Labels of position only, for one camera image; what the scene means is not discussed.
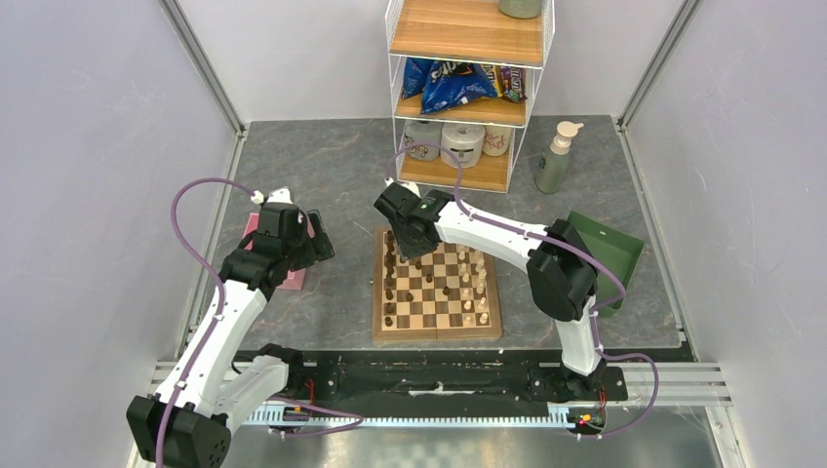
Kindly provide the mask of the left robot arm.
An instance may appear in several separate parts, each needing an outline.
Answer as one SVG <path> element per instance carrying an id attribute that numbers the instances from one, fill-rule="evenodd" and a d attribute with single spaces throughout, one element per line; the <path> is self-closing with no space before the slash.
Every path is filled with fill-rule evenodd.
<path id="1" fill-rule="evenodd" d="M 293 271 L 332 258 L 317 211 L 264 203 L 256 229 L 223 261 L 209 310 L 181 359 L 151 395 L 133 398 L 127 421 L 139 455 L 159 467 L 218 467 L 233 433 L 270 396 L 299 395 L 298 350 L 260 348 L 232 382 L 224 380 L 241 341 Z"/>

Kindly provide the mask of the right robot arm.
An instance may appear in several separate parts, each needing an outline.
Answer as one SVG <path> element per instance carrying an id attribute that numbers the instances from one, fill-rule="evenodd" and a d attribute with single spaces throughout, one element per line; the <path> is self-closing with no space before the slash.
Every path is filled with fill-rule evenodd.
<path id="1" fill-rule="evenodd" d="M 607 363 L 590 321 L 599 270 L 576 230 L 565 220 L 550 226 L 520 223 L 464 204 L 456 194 L 389 177 L 374 202 L 402 256 L 418 259 L 441 244 L 466 246 L 519 268 L 528 277 L 535 306 L 550 317 L 562 343 L 561 380 L 574 398 L 602 386 Z"/>

